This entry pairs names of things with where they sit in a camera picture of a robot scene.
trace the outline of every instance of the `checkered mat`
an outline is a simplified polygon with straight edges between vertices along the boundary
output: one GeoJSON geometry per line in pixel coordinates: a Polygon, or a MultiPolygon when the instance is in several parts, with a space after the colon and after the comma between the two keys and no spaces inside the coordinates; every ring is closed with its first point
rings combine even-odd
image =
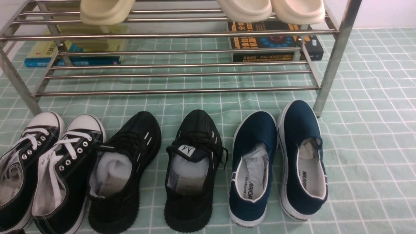
{"type": "MultiPolygon", "coordinates": [[[[331,37],[320,37],[324,60],[333,45],[331,37]]],[[[33,89],[43,69],[27,69],[25,56],[33,46],[26,43],[14,58],[14,65],[33,89]]],[[[128,50],[227,49],[227,39],[131,40],[128,50]]],[[[229,62],[228,54],[158,55],[125,57],[124,64],[179,64],[229,62]]],[[[326,62],[318,62],[322,75],[326,62]]],[[[263,70],[244,68],[143,69],[141,72],[222,72],[263,70]]],[[[139,72],[125,70],[126,73],[139,72]]],[[[178,77],[53,81],[47,90],[128,90],[215,87],[260,87],[311,85],[306,75],[178,77]]],[[[23,101],[3,75],[0,79],[1,152],[17,141],[32,118],[23,101]]],[[[275,117],[294,100],[313,105],[316,94],[310,91],[277,93],[227,93],[149,96],[102,96],[42,98],[43,110],[55,111],[69,121],[84,113],[98,117],[112,136],[131,116],[150,111],[162,128],[162,147],[141,180],[141,203],[137,221],[125,233],[174,233],[163,218],[166,194],[164,181],[168,156],[164,150],[172,143],[182,119],[194,109],[205,110],[215,121],[224,146],[231,150],[234,131],[240,122],[257,110],[275,117]]],[[[278,201],[282,176],[280,151],[273,166],[274,178],[267,216],[256,228],[244,229],[231,223],[228,191],[231,163],[217,172],[214,206],[210,222],[200,233],[315,233],[380,234],[414,233],[416,230],[416,30],[354,30],[339,67],[330,97],[319,124],[324,140],[324,162],[328,175],[329,198],[307,222],[297,222],[283,214],[278,201]]],[[[31,224],[27,231],[38,233],[31,224]]],[[[79,233],[94,233],[85,221],[79,233]]]]}

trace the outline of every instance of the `tongue logo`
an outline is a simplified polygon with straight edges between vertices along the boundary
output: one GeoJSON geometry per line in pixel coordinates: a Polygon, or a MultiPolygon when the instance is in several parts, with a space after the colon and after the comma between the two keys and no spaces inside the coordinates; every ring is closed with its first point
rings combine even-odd
{"type": "Polygon", "coordinates": [[[195,151],[195,148],[192,147],[192,146],[183,144],[183,145],[181,145],[181,147],[179,147],[179,150],[182,153],[186,154],[186,156],[190,157],[193,154],[193,152],[195,151]]]}

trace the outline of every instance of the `black canvas sneaker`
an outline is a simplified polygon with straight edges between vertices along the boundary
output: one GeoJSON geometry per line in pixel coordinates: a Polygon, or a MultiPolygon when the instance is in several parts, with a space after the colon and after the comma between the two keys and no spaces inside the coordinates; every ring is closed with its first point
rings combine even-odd
{"type": "Polygon", "coordinates": [[[32,216],[43,234],[73,234],[87,207],[87,181],[98,157],[94,146],[105,141],[101,122],[76,117],[63,139],[39,158],[32,216]]]}
{"type": "Polygon", "coordinates": [[[0,159],[0,233],[24,228],[30,221],[36,189],[37,162],[64,131],[53,112],[35,116],[20,139],[0,159]]]}
{"type": "Polygon", "coordinates": [[[167,149],[165,220],[179,232],[195,232],[209,222],[215,173],[222,163],[220,134],[214,121],[202,110],[183,120],[175,141],[167,149]]]}
{"type": "Polygon", "coordinates": [[[126,231],[139,211],[141,175],[156,157],[161,131],[149,112],[133,116],[108,142],[98,146],[104,154],[89,182],[89,224],[104,234],[126,231]]]}

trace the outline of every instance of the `shoe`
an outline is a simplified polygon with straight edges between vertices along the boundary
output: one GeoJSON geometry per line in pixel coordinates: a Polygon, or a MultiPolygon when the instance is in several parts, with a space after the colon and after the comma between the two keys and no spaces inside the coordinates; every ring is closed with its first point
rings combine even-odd
{"type": "Polygon", "coordinates": [[[318,121],[306,102],[296,100],[285,107],[277,122],[284,164],[280,200],[287,215],[305,221],[328,197],[318,121]]]}
{"type": "Polygon", "coordinates": [[[228,151],[214,121],[203,110],[194,110],[185,117],[166,150],[165,221],[175,231],[196,232],[211,218],[215,173],[222,163],[223,150],[227,153],[225,163],[228,151]]]}
{"type": "Polygon", "coordinates": [[[89,25],[116,25],[129,16],[135,1],[81,0],[80,19],[84,24],[89,25]]]}
{"type": "Polygon", "coordinates": [[[273,13],[270,0],[217,0],[217,3],[225,15],[236,22],[259,22],[273,13]]]}
{"type": "Polygon", "coordinates": [[[134,115],[109,141],[89,181],[89,224],[103,234],[126,231],[139,211],[141,175],[159,152],[161,131],[149,112],[134,115]]]}
{"type": "Polygon", "coordinates": [[[287,24],[312,25],[325,19],[323,0],[271,0],[271,3],[279,20],[287,24]]]}
{"type": "Polygon", "coordinates": [[[277,147],[276,121],[267,112],[249,115],[233,139],[233,174],[229,213],[243,227],[259,225],[266,216],[277,147]]]}
{"type": "Polygon", "coordinates": [[[43,234],[74,234],[87,207],[87,181],[105,141],[101,122],[91,115],[76,117],[63,139],[39,158],[32,216],[43,234]]]}
{"type": "Polygon", "coordinates": [[[35,116],[20,139],[0,159],[0,234],[24,228],[30,221],[36,189],[37,162],[64,131],[53,112],[35,116]]]}

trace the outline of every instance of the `white shoelace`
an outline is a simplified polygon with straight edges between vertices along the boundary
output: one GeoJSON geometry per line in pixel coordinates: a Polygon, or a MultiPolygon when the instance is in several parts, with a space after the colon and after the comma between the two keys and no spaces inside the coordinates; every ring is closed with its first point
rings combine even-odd
{"type": "MultiPolygon", "coordinates": [[[[27,129],[27,130],[25,130],[23,133],[22,133],[22,135],[24,136],[24,137],[22,137],[22,138],[20,138],[14,145],[13,145],[13,147],[12,148],[14,148],[14,147],[16,147],[18,144],[20,144],[21,142],[23,142],[23,141],[25,141],[25,140],[30,140],[30,142],[32,143],[32,149],[33,150],[36,150],[37,149],[37,140],[36,140],[36,138],[35,138],[35,136],[36,136],[36,133],[35,134],[28,134],[28,133],[30,133],[30,132],[41,132],[41,133],[43,133],[43,134],[45,134],[45,135],[49,135],[49,132],[47,131],[47,130],[45,130],[45,129],[43,129],[43,128],[32,128],[32,129],[27,129]]],[[[15,164],[15,163],[18,163],[19,162],[19,159],[18,159],[18,156],[19,156],[19,151],[17,151],[17,152],[15,152],[14,154],[13,154],[13,156],[10,158],[10,160],[9,160],[9,162],[7,163],[7,166],[5,167],[5,171],[4,171],[4,177],[5,177],[5,179],[7,179],[7,180],[12,180],[12,178],[13,178],[13,176],[15,176],[16,174],[15,173],[13,173],[12,172],[12,165],[13,164],[15,164]]],[[[21,175],[21,170],[19,170],[18,168],[17,168],[17,172],[18,172],[18,176],[21,178],[22,177],[22,175],[21,175]]]]}
{"type": "MultiPolygon", "coordinates": [[[[55,146],[64,145],[65,148],[68,150],[71,158],[75,160],[77,158],[77,153],[75,152],[74,147],[71,143],[77,143],[81,137],[86,138],[88,141],[92,140],[92,137],[86,133],[82,132],[74,132],[74,131],[67,131],[65,132],[64,139],[57,141],[55,146]],[[68,135],[77,136],[77,138],[68,139],[68,135]]],[[[60,149],[59,147],[55,147],[50,155],[50,162],[49,162],[49,174],[52,184],[52,192],[54,196],[55,208],[58,207],[62,203],[62,194],[59,189],[59,182],[57,179],[56,171],[55,171],[55,164],[63,158],[63,155],[56,155],[56,151],[60,149]]]]}

